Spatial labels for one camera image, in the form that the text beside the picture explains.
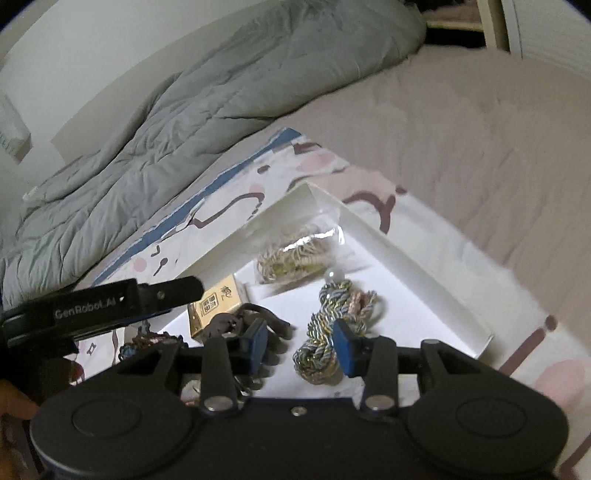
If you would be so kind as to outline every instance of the cartoon print cloth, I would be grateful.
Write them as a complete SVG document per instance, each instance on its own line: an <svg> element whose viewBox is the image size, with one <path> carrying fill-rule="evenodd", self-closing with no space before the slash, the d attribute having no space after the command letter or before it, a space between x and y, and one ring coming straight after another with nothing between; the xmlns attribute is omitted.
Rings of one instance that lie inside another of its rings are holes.
<svg viewBox="0 0 591 480"><path fill-rule="evenodd" d="M557 474L563 480L591 478L591 357L584 346L509 270L404 188L350 166L291 129L191 193L139 240L99 264L82 287L175 278L301 181L342 200L488 324L495 339L483 360L543 392L568 415L570 437ZM115 363L122 339L118 331L80 343L77 360L86 378Z"/></svg>

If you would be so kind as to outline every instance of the pink blush spot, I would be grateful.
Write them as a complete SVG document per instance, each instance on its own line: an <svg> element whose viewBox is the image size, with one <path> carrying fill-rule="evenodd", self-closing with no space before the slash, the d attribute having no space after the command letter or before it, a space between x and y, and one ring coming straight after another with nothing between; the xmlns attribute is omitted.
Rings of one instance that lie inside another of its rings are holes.
<svg viewBox="0 0 591 480"><path fill-rule="evenodd" d="M582 362L565 360L550 365L534 388L556 402L564 411L573 411L585 392L585 368Z"/></svg>
<svg viewBox="0 0 591 480"><path fill-rule="evenodd" d="M250 193L265 193L265 187L260 183L253 183L248 190Z"/></svg>
<svg viewBox="0 0 591 480"><path fill-rule="evenodd" d="M316 151L306 155L298 165L297 170L310 173L329 165L335 159L335 154L329 151Z"/></svg>
<svg viewBox="0 0 591 480"><path fill-rule="evenodd" d="M136 272L143 272L148 267L148 262L142 257L138 257L134 260L134 270Z"/></svg>

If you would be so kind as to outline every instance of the blue border stripe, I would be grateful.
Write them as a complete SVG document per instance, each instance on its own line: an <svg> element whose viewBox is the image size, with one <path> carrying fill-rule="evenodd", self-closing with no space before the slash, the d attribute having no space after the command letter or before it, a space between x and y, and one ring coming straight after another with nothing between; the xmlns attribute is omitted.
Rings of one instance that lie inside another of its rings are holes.
<svg viewBox="0 0 591 480"><path fill-rule="evenodd" d="M220 173L217 178L211 182L207 187L201 190L198 194L191 197L185 203L183 203L172 215L163 219L154 229L146 232L140 240L131 245L114 263L108 266L103 273L101 273L97 279L92 283L92 286L97 286L101 282L105 281L111 274L113 274L121 265L127 262L131 257L140 253L141 251L148 248L155 241L159 240L163 235L171 231L176 227L183 219L189 215L191 209L195 207L201 200L210 196L212 193L223 187L226 183L232 180L238 173L244 170L247 166L251 165L257 158L264 153L272 150L275 147L283 145L287 142L301 136L301 133L286 128L281 132L278 132L275 136L271 137L270 142L262 149L258 150L254 155L250 156L246 160L243 160L232 168Z"/></svg>

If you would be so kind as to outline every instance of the human hand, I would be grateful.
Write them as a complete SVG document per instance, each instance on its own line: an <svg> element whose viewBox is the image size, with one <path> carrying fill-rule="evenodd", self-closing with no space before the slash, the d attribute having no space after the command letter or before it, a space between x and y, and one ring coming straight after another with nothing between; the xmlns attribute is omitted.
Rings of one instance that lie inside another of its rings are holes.
<svg viewBox="0 0 591 480"><path fill-rule="evenodd" d="M21 420L31 420L38 407L25 394L6 380L0 380L0 416L10 415ZM0 480L19 480L19 469L10 452L10 445L0 438Z"/></svg>

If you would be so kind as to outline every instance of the plastic bag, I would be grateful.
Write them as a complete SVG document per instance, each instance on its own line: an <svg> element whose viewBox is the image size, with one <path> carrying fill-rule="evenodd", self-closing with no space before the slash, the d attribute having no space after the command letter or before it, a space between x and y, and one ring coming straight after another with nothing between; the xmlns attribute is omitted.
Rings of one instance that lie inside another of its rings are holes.
<svg viewBox="0 0 591 480"><path fill-rule="evenodd" d="M345 245L338 212L301 218L269 236L254 261L259 284L286 285L322 274L352 254Z"/></svg>

